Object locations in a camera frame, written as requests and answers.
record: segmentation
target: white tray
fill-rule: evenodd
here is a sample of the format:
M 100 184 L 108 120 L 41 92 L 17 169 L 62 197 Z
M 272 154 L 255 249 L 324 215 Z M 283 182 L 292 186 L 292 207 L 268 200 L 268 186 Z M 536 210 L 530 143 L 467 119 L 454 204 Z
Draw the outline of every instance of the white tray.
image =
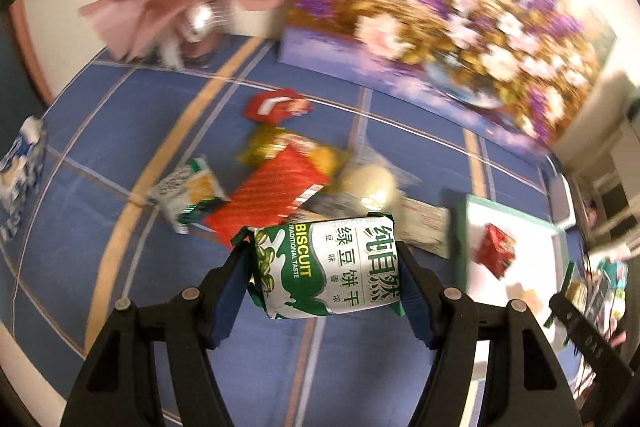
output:
M 458 234 L 461 245 L 458 283 L 461 288 L 474 301 L 495 306 L 505 306 L 510 301 L 510 286 L 520 283 L 525 290 L 534 289 L 543 303 L 536 319 L 553 349 L 560 351 L 564 330 L 556 328 L 555 324 L 550 328 L 543 325 L 551 313 L 549 299 L 560 291 L 569 263 L 564 230 L 514 208 L 472 195 L 466 198 L 461 218 Z M 473 262 L 484 230 L 490 223 L 516 241 L 516 259 L 501 280 Z M 488 342 L 478 343 L 474 375 L 486 370 L 488 354 Z

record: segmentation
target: metal screw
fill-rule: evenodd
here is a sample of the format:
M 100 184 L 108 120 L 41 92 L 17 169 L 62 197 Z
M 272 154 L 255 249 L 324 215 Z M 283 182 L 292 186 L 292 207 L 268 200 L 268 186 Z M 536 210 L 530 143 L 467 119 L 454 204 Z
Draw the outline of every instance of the metal screw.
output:
M 123 297 L 122 299 L 118 299 L 116 301 L 116 309 L 119 312 L 124 312 L 124 311 L 128 310 L 129 308 L 131 308 L 131 301 L 129 299 L 127 299 L 126 297 Z
M 200 297 L 200 290 L 197 288 L 187 288 L 182 292 L 182 298 L 186 301 L 193 301 Z
M 511 301 L 511 307 L 520 313 L 527 311 L 527 304 L 520 299 L 513 299 L 513 301 Z
M 458 288 L 453 288 L 453 286 L 451 286 L 444 290 L 444 296 L 452 301 L 457 301 L 462 297 L 462 292 Z

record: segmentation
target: flower painting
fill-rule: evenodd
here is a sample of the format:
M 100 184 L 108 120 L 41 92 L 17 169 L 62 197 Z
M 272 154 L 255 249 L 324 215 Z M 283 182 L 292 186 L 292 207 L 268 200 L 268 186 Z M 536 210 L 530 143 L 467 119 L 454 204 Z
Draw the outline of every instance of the flower painting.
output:
M 281 60 L 545 153 L 615 42 L 580 0 L 290 0 Z

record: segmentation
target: yellow stripe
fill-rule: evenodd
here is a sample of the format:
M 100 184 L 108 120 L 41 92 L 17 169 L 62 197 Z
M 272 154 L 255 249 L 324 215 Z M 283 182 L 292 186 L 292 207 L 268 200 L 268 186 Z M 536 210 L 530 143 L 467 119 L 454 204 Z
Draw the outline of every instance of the yellow stripe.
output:
M 468 129 L 462 130 L 465 136 L 465 148 L 469 158 L 469 174 L 471 175 L 471 187 L 474 195 L 481 198 L 486 197 L 486 184 L 484 183 L 484 173 L 482 172 L 482 162 L 480 161 L 480 144 L 478 136 Z M 478 381 L 472 380 L 469 385 L 469 392 L 466 395 L 465 410 L 462 413 L 460 427 L 471 425 L 471 415 L 478 396 Z
M 174 128 L 162 142 L 162 145 L 146 165 L 140 177 L 134 185 L 129 201 L 127 202 L 120 217 L 111 231 L 111 237 L 107 243 L 100 266 L 98 267 L 98 277 L 95 281 L 94 296 L 89 309 L 89 317 L 84 333 L 84 352 L 88 353 L 95 339 L 104 325 L 109 312 L 109 301 L 116 282 L 120 264 L 129 239 L 136 225 L 140 220 L 143 207 L 141 201 L 146 201 L 146 195 L 153 185 L 158 182 L 166 166 L 174 157 L 175 153 L 187 136 L 191 128 L 202 116 L 209 103 L 222 90 L 226 81 L 244 64 L 261 44 L 262 39 L 254 37 L 231 57 L 210 79 L 210 81 L 200 90 L 191 101 L 183 114 L 178 118 Z
M 469 153 L 469 174 L 471 175 L 471 187 L 474 195 L 481 198 L 486 197 L 486 185 L 484 184 L 484 174 L 482 173 L 482 162 L 480 161 L 480 145 L 478 136 L 468 129 L 462 130 L 465 136 L 465 148 Z
M 302 340 L 300 340 L 298 360 L 296 361 L 296 368 L 293 372 L 293 382 L 291 384 L 291 394 L 289 395 L 289 404 L 287 405 L 287 415 L 284 419 L 284 427 L 293 427 L 293 424 L 296 421 L 300 394 L 302 393 L 302 384 L 305 380 L 306 363 L 309 359 L 311 341 L 313 340 L 314 330 L 316 329 L 316 320 L 317 319 L 307 319 L 305 321 L 305 327 L 302 330 Z

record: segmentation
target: red candy wrapper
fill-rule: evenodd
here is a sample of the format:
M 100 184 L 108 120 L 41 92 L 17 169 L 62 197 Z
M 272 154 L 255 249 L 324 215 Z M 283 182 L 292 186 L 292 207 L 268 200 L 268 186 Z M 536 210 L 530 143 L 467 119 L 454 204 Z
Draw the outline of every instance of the red candy wrapper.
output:
M 497 279 L 502 279 L 504 272 L 516 259 L 515 244 L 512 237 L 489 224 L 476 254 L 476 263 L 484 264 Z
M 223 206 L 204 222 L 228 245 L 242 227 L 272 227 L 329 184 L 306 156 L 288 146 L 263 163 Z
M 292 116 L 300 116 L 311 111 L 309 102 L 293 89 L 279 89 L 260 93 L 249 102 L 244 110 L 245 117 L 268 125 L 279 125 Z

